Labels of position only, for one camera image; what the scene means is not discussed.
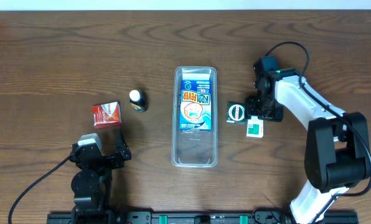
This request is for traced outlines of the dark green round-logo box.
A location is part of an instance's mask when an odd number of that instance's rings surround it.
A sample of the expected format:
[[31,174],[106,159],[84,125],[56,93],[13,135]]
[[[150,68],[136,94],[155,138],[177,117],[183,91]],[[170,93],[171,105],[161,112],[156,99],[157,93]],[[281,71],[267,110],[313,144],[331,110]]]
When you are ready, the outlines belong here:
[[226,122],[233,124],[246,124],[245,105],[242,103],[229,102]]

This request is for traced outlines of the white green medicine box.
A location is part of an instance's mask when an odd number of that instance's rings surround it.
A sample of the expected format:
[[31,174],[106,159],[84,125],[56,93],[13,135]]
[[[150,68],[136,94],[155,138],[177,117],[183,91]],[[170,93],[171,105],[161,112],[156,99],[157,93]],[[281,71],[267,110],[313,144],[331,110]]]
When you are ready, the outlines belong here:
[[257,116],[252,116],[247,121],[246,137],[249,138],[262,138],[264,135],[264,121],[258,119]]

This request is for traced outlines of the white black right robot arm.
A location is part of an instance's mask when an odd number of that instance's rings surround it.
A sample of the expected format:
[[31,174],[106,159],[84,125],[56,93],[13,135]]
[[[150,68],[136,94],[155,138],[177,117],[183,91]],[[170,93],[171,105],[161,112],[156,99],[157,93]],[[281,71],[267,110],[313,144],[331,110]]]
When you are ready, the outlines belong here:
[[257,94],[245,103],[247,115],[264,121],[283,119],[289,109],[306,128],[304,170],[307,181],[285,218],[317,223],[340,197],[359,197],[371,189],[367,120],[346,113],[313,90],[294,68],[255,68]]

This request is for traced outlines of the blue Kool Fever box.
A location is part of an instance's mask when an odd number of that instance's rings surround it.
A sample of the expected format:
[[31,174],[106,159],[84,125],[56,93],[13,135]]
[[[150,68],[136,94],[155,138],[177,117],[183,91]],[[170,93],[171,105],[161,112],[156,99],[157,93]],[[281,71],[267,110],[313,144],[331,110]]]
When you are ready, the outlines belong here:
[[179,129],[212,129],[212,96],[209,80],[183,80],[179,104]]

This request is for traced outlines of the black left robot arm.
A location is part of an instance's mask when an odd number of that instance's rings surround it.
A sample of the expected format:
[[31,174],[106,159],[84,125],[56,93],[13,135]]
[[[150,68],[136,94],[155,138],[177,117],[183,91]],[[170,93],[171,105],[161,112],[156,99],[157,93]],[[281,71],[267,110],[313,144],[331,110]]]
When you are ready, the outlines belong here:
[[123,132],[118,129],[115,152],[103,155],[102,142],[96,133],[86,134],[72,145],[69,161],[80,169],[71,181],[75,207],[72,223],[124,223],[126,217],[110,205],[112,171],[131,159]]

